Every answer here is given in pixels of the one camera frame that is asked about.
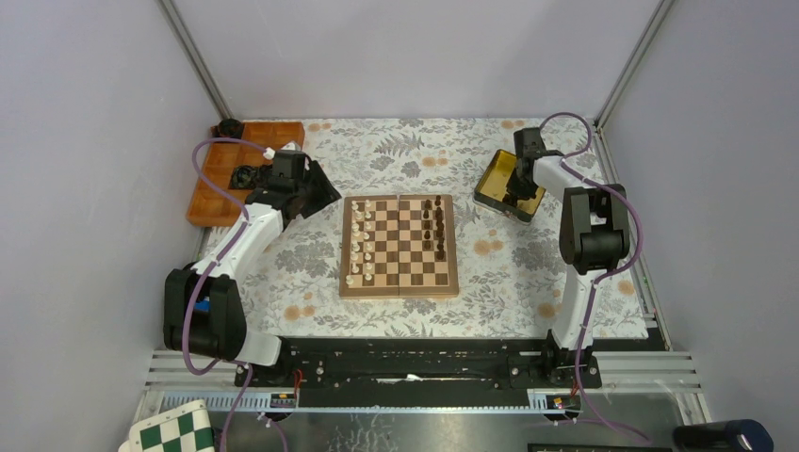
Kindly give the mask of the gold metal tin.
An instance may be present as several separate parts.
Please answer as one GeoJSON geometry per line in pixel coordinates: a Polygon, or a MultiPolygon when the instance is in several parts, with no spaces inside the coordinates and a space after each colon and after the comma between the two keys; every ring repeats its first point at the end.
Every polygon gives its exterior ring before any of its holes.
{"type": "Polygon", "coordinates": [[[515,160],[513,153],[497,150],[473,191],[473,200],[506,217],[531,223],[546,191],[539,187],[530,199],[506,203],[507,183],[514,174],[515,160]]]}

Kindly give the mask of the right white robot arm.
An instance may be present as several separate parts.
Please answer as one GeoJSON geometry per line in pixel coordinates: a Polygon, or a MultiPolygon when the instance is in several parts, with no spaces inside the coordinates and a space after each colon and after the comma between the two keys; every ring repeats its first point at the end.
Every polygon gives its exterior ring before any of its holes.
{"type": "Polygon", "coordinates": [[[547,335],[556,350],[582,350],[593,343],[590,294],[593,282],[617,269],[629,254],[629,223],[622,186],[592,185],[563,166],[563,155],[550,151],[540,130],[514,132],[515,164],[503,200],[515,206],[540,190],[562,204],[559,250],[566,264],[563,310],[547,335]]]}

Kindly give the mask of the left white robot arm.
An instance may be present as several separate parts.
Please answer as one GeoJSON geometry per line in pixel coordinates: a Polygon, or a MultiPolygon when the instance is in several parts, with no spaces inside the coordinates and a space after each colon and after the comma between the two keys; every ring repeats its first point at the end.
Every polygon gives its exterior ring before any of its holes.
{"type": "Polygon", "coordinates": [[[271,163],[266,185],[240,201],[213,183],[201,180],[240,210],[234,226],[216,248],[196,263],[176,268],[165,281],[163,336],[167,348],[183,354],[188,371],[208,372],[191,358],[256,365],[256,375],[279,387],[292,374],[290,359],[281,354],[279,336],[249,328],[238,285],[258,256],[295,218],[310,218],[340,199],[318,161],[295,141],[274,150],[252,143],[271,163]]]}

